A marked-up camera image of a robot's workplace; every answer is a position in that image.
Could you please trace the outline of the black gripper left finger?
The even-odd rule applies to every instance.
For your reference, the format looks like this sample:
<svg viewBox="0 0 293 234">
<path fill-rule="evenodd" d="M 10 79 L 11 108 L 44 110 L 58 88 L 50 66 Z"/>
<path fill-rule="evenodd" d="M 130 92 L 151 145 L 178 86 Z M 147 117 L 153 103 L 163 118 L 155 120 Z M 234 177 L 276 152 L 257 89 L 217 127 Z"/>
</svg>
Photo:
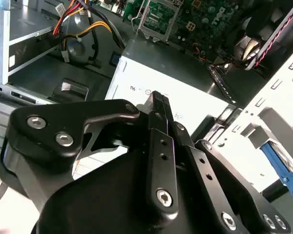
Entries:
<svg viewBox="0 0 293 234">
<path fill-rule="evenodd" d="M 151 93 L 148 114 L 123 99 L 18 108 L 9 119 L 1 164 L 41 213 L 54 193 L 75 181 L 77 159 L 119 141 L 129 149 L 121 156 L 142 151 L 147 204 L 162 221 L 173 221 L 178 215 L 174 141 L 162 96 Z"/>
</svg>

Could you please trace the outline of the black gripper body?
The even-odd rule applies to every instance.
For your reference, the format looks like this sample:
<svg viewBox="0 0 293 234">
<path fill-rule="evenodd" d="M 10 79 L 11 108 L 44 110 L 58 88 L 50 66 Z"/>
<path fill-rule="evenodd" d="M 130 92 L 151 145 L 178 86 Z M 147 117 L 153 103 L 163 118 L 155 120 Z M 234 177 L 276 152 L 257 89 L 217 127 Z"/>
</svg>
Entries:
<svg viewBox="0 0 293 234">
<path fill-rule="evenodd" d="M 222 234 L 198 183 L 176 168 L 178 215 L 164 223 L 146 201 L 147 159 L 136 150 L 59 189 L 36 224 L 39 234 Z"/>
</svg>

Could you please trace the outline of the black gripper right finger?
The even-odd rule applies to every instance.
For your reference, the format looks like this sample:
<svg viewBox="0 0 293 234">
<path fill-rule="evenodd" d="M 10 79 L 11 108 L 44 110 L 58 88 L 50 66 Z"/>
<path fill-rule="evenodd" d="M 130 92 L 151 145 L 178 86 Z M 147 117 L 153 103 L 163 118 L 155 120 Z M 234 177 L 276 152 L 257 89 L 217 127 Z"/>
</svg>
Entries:
<svg viewBox="0 0 293 234">
<path fill-rule="evenodd" d="M 198 182 L 206 203 L 208 234 L 289 234 L 284 217 L 206 140 L 193 143 L 186 128 L 173 120 L 162 96 L 177 148 L 186 169 Z"/>
</svg>

